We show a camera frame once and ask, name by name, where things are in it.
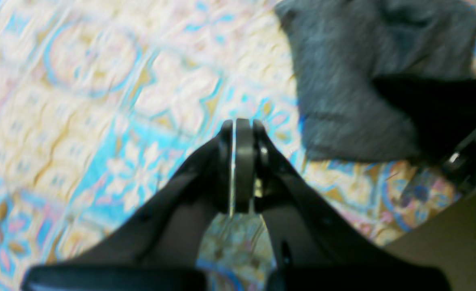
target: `gray blanket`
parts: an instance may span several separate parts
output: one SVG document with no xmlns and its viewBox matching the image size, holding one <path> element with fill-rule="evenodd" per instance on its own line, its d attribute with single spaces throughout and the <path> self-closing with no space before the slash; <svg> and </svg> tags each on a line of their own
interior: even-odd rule
<svg viewBox="0 0 476 291">
<path fill-rule="evenodd" d="M 476 11 L 460 0 L 284 0 L 275 11 L 290 41 L 311 160 L 420 157 L 416 127 L 371 80 L 471 78 Z"/>
</svg>

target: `floor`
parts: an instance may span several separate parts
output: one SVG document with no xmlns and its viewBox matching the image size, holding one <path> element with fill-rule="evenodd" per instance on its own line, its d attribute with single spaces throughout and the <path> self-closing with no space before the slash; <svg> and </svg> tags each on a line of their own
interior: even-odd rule
<svg viewBox="0 0 476 291">
<path fill-rule="evenodd" d="M 261 120 L 377 245 L 458 200 L 434 178 L 427 201 L 397 206 L 407 162 L 305 159 L 275 2 L 0 0 L 0 290 L 110 234 L 228 118 Z M 218 217 L 198 265 L 216 289 L 262 289 L 274 262 L 261 220 Z"/>
</svg>

